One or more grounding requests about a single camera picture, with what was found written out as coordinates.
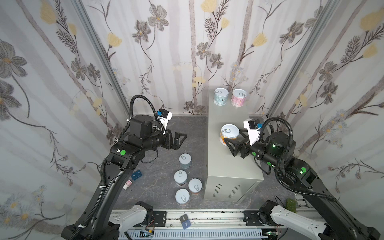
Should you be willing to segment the yellow labelled can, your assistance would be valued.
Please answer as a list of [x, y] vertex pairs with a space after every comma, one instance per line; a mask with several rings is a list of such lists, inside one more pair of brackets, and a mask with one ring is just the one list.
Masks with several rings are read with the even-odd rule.
[[226, 145], [225, 143], [225, 138], [236, 140], [240, 134], [240, 130], [237, 126], [233, 124], [225, 124], [221, 128], [220, 132], [220, 138], [221, 138], [221, 143], [223, 145]]

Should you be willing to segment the pink labelled can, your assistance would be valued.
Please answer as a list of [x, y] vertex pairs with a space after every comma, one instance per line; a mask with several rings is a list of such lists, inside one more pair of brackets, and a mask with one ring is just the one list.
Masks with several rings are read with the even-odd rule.
[[235, 89], [232, 92], [231, 104], [234, 107], [242, 107], [246, 101], [247, 92], [242, 89]]

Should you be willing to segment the light blue labelled can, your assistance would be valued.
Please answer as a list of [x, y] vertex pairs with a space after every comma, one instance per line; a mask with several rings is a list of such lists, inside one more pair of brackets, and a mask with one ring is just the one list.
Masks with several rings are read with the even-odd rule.
[[217, 88], [214, 91], [214, 104], [224, 106], [227, 103], [229, 91], [224, 88]]

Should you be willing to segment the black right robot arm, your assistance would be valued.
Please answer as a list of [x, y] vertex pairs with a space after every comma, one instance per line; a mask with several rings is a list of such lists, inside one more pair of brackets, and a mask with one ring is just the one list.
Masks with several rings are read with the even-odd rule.
[[264, 123], [250, 119], [240, 130], [242, 141], [225, 138], [235, 157], [253, 156], [255, 163], [268, 165], [267, 175], [275, 174], [286, 190], [304, 197], [321, 215], [315, 221], [293, 213], [273, 201], [266, 201], [258, 212], [263, 225], [283, 225], [311, 240], [378, 240], [380, 232], [353, 217], [330, 193], [316, 171], [305, 161], [293, 156], [293, 129], [284, 119], [273, 117]]

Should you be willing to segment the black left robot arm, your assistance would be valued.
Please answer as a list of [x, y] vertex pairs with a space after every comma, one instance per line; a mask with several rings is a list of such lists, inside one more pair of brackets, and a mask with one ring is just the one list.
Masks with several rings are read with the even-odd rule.
[[127, 125], [101, 164], [101, 180], [92, 199], [76, 223], [63, 229], [63, 239], [116, 240], [135, 225], [152, 222], [153, 208], [143, 202], [138, 202], [117, 219], [112, 218], [111, 213], [123, 186], [146, 152], [157, 151], [159, 147], [178, 150], [187, 135], [168, 130], [171, 113], [165, 109], [155, 110], [143, 95], [131, 98], [129, 116]]

